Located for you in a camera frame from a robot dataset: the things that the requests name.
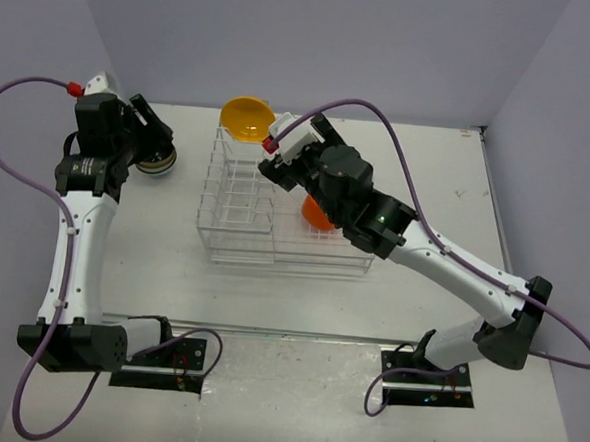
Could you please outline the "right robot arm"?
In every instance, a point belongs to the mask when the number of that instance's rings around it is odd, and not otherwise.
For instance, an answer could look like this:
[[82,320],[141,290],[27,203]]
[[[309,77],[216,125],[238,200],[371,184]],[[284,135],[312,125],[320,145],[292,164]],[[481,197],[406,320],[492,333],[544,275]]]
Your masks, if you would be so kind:
[[416,271],[479,314],[423,335],[410,363],[421,381],[432,383],[455,366],[482,359],[511,370],[524,367],[543,316],[525,297],[547,302],[546,279],[504,273],[450,240],[428,235],[415,209],[374,188],[372,165],[322,114],[292,132],[258,169],[285,190],[304,188],[355,248]]

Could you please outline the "yellow bowl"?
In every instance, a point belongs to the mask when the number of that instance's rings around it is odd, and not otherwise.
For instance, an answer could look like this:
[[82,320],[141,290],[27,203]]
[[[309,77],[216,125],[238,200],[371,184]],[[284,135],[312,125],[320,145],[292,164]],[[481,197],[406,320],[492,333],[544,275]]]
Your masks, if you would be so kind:
[[220,126],[240,142],[262,143],[275,122],[272,108],[253,96],[238,96],[223,105],[219,114]]

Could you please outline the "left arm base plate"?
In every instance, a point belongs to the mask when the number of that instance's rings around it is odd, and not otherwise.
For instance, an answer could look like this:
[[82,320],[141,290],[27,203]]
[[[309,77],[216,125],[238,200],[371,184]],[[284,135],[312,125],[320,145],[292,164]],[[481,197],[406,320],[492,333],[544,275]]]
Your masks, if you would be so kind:
[[134,357],[110,375],[109,385],[200,394],[206,349],[206,339],[188,338],[162,352]]

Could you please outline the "black bowl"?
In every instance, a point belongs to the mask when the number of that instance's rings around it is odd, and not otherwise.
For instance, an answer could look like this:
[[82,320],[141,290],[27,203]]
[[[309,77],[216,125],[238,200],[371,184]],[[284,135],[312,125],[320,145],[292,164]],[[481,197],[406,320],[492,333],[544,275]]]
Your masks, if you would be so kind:
[[135,167],[142,174],[148,176],[161,176],[167,174],[175,165],[178,158],[176,148],[157,152],[145,161],[135,164]]

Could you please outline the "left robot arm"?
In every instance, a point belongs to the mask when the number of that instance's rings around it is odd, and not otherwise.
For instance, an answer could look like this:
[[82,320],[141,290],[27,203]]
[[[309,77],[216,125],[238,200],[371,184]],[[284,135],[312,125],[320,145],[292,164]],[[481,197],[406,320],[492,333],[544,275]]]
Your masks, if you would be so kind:
[[116,372],[141,353],[153,366],[175,353],[160,316],[103,323],[101,276],[106,241],[130,169],[167,172],[177,159],[173,131],[145,98],[111,92],[76,100],[77,130],[56,166],[56,197],[64,203],[53,271],[35,323],[19,325],[16,341],[47,371]]

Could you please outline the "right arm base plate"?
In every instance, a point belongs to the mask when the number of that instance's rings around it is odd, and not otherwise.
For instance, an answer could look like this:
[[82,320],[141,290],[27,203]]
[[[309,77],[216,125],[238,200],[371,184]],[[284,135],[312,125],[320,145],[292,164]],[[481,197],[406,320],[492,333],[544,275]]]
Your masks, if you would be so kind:
[[468,364],[446,376],[392,373],[382,379],[386,405],[470,409],[475,406]]

